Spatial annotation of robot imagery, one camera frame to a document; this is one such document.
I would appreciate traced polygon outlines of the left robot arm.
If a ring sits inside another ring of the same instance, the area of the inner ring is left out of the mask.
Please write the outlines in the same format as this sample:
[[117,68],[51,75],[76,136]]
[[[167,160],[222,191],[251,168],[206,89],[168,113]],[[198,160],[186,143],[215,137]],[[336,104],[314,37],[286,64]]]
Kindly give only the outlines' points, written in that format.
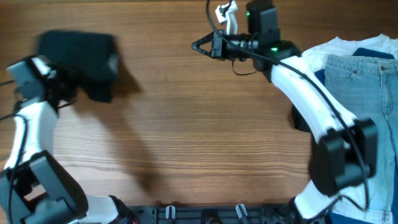
[[117,197],[84,193],[52,155],[60,102],[72,104],[75,71],[42,55],[23,58],[6,70],[22,95],[10,114],[14,143],[1,171],[1,208],[8,223],[138,223]]

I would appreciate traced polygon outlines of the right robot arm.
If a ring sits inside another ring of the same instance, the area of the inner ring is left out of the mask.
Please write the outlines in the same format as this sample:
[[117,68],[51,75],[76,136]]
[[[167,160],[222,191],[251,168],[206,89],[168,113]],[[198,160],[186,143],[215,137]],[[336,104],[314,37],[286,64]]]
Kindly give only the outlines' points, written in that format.
[[271,1],[246,6],[248,32],[240,34],[230,1],[207,16],[210,26],[224,24],[195,41],[197,52],[217,60],[252,59],[254,68],[280,89],[306,121],[313,138],[310,182],[276,215],[287,223],[311,223],[323,218],[339,201],[342,190],[368,186],[376,174],[377,127],[343,107],[313,72],[305,68],[299,49],[280,36],[277,11]]

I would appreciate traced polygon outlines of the black shorts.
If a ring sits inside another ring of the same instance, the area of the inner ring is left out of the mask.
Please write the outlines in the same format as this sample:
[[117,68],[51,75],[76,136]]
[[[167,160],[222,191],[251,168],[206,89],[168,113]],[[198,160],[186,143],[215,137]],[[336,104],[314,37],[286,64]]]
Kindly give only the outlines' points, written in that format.
[[50,30],[37,38],[37,53],[71,68],[73,79],[93,101],[110,103],[119,76],[119,53],[111,34]]

